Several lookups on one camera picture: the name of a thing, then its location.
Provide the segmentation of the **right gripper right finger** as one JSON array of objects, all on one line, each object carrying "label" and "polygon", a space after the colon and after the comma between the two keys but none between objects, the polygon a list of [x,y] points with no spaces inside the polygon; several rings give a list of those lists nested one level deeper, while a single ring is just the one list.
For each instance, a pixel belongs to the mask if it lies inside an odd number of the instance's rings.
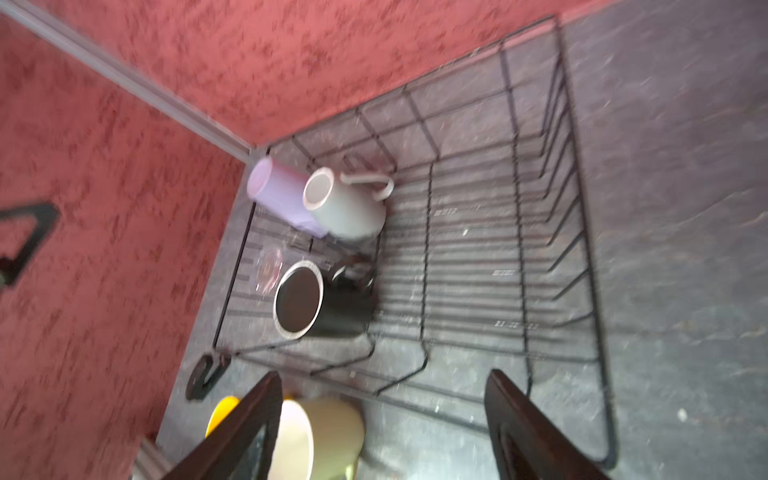
[{"label": "right gripper right finger", "polygon": [[488,376],[484,407],[502,479],[606,477],[499,369]]}]

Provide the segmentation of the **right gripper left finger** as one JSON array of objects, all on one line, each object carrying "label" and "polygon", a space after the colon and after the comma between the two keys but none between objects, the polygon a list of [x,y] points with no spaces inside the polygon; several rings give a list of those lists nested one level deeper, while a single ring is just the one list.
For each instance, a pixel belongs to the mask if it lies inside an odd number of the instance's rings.
[{"label": "right gripper left finger", "polygon": [[282,410],[280,375],[267,373],[167,479],[266,479]]}]

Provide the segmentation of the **cream mug green handle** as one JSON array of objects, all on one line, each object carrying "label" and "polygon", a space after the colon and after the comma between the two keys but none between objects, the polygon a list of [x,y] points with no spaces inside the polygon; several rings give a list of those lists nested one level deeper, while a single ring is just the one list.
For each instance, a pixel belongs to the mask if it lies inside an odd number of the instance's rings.
[{"label": "cream mug green handle", "polygon": [[270,479],[353,479],[365,426],[352,404],[334,398],[285,400]]}]

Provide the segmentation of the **black mug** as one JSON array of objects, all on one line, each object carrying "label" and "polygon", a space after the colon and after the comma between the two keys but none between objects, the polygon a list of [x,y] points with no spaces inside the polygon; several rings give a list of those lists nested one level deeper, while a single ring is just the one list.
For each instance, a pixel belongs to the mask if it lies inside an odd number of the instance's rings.
[{"label": "black mug", "polygon": [[365,255],[351,255],[329,269],[312,260],[288,268],[273,300],[273,320],[287,340],[355,338],[374,316],[376,267]]}]

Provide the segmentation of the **clear glass tumbler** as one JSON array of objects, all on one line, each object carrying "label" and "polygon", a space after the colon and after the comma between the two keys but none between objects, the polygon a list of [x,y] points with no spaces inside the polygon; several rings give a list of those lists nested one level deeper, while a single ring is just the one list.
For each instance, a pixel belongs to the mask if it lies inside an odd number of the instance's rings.
[{"label": "clear glass tumbler", "polygon": [[251,281],[254,291],[261,295],[270,294],[281,276],[283,252],[276,247],[265,247],[253,263]]}]

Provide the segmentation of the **lavender plastic cup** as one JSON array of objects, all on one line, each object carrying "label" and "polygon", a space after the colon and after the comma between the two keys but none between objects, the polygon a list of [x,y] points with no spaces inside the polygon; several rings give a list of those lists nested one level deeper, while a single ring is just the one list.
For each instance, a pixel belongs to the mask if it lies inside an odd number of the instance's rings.
[{"label": "lavender plastic cup", "polygon": [[308,179],[308,174],[265,156],[254,165],[246,192],[252,201],[297,230],[324,238],[328,230],[303,204],[303,191]]}]

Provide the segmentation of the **white ceramic mug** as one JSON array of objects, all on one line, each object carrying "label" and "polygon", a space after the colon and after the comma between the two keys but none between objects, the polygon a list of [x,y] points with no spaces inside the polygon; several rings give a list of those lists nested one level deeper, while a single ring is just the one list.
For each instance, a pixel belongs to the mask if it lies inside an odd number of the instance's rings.
[{"label": "white ceramic mug", "polygon": [[303,205],[336,239],[370,240],[384,228],[384,201],[394,188],[394,179],[384,173],[347,174],[322,167],[307,180]]}]

